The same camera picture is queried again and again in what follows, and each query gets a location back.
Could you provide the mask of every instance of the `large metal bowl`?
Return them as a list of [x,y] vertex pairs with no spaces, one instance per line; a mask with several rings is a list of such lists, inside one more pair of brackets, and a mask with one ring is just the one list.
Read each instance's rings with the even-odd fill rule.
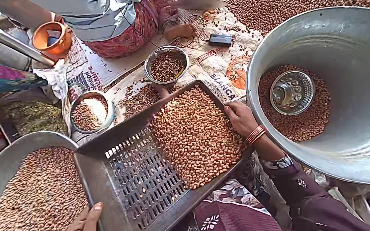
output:
[[0,197],[8,181],[16,174],[23,158],[41,148],[64,147],[76,150],[78,145],[56,132],[33,132],[25,135],[0,152]]
[[[102,125],[102,127],[98,128],[98,129],[96,129],[94,131],[85,131],[85,130],[80,129],[75,124],[74,119],[72,119],[72,112],[74,111],[75,107],[82,100],[84,100],[86,98],[89,98],[89,97],[92,97],[92,96],[100,96],[100,97],[103,97],[106,100],[106,103],[108,105],[108,113],[106,114],[105,123]],[[72,105],[71,105],[71,113],[69,114],[69,117],[70,117],[70,120],[71,120],[71,126],[72,126],[72,129],[73,130],[76,130],[76,131],[78,131],[79,133],[82,133],[82,134],[93,134],[93,133],[96,133],[96,132],[105,130],[106,128],[108,128],[112,124],[113,119],[115,118],[115,107],[114,107],[113,103],[110,100],[107,100],[106,99],[105,94],[103,92],[96,91],[96,90],[87,91],[87,92],[84,92],[82,95],[80,95],[72,103]]]
[[[182,71],[182,73],[176,77],[175,79],[173,80],[170,80],[170,81],[167,81],[167,82],[161,82],[161,81],[158,81],[156,79],[154,79],[151,75],[151,65],[152,65],[152,61],[161,53],[165,53],[165,52],[178,52],[179,54],[181,54],[182,58],[186,61],[186,65],[185,65],[185,69]],[[158,49],[156,49],[154,52],[152,52],[148,58],[146,58],[145,60],[145,63],[143,65],[143,69],[145,71],[145,75],[147,76],[148,79],[150,79],[152,82],[154,83],[158,83],[158,84],[170,84],[170,83],[174,83],[176,81],[178,81],[184,74],[185,72],[188,70],[188,67],[189,67],[189,57],[187,55],[187,53],[185,52],[184,49],[182,48],[179,48],[177,46],[162,46]]]
[[[284,64],[316,73],[331,93],[325,131],[307,141],[284,137],[260,106],[260,77]],[[370,8],[330,7],[288,19],[260,43],[246,81],[255,118],[290,156],[328,176],[370,184]]]

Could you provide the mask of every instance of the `woman's hand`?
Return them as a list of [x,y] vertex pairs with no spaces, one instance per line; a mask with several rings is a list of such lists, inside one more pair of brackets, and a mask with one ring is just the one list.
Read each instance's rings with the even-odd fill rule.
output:
[[[225,105],[225,112],[229,116],[232,126],[239,134],[249,136],[258,127],[251,108],[238,101],[226,103]],[[285,157],[285,152],[276,146],[266,134],[257,139],[253,146],[262,160],[280,160]]]
[[251,108],[239,101],[225,103],[225,105],[225,112],[239,134],[247,137],[258,127]]
[[91,208],[91,211],[89,210],[89,206],[85,206],[81,214],[67,228],[67,231],[97,231],[97,223],[103,207],[101,202],[96,203]]

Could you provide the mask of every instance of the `metal sieve tray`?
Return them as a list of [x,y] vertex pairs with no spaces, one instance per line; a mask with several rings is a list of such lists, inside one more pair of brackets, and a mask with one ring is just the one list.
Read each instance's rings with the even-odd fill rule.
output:
[[197,80],[77,150],[76,166],[90,205],[104,203],[98,224],[100,230],[170,230],[239,165],[240,160],[205,186],[188,190],[158,148],[148,127],[153,115],[171,99],[195,85],[205,91],[223,111],[224,105],[219,99],[202,81]]

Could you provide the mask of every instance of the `orange container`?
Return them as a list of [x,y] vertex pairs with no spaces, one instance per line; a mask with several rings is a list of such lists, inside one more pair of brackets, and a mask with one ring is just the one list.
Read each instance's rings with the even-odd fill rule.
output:
[[[58,40],[50,46],[48,46],[48,30],[61,32]],[[40,25],[38,29],[35,30],[32,43],[34,47],[40,51],[46,51],[53,55],[64,55],[68,53],[71,48],[72,40],[64,25],[59,22],[48,22]]]

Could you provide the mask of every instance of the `grey cloth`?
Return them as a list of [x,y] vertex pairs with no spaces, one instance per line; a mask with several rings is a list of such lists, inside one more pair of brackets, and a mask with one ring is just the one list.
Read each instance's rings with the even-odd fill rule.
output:
[[104,41],[121,35],[135,22],[141,0],[31,0],[61,15],[82,41]]

